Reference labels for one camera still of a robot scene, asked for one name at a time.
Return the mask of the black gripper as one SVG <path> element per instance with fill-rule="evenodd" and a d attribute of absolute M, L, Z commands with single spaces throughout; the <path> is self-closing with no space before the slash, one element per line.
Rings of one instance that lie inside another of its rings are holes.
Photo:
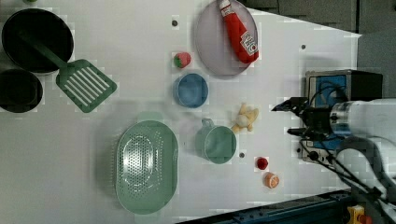
<path fill-rule="evenodd" d="M 292 111 L 304 124 L 303 128 L 290 128 L 287 133 L 308 140 L 325 140 L 332 134 L 329 107 L 311 107 L 305 97 L 290 97 L 276 105 L 273 111 Z"/>

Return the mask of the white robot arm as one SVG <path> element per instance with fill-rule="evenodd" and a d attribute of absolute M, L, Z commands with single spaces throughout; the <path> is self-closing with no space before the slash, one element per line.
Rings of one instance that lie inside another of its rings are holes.
<path fill-rule="evenodd" d="M 313 107 L 305 97 L 291 97 L 274 107 L 303 122 L 290 128 L 303 147 L 317 142 L 327 155 L 318 163 L 371 198 L 395 202 L 395 101 L 345 101 Z"/>

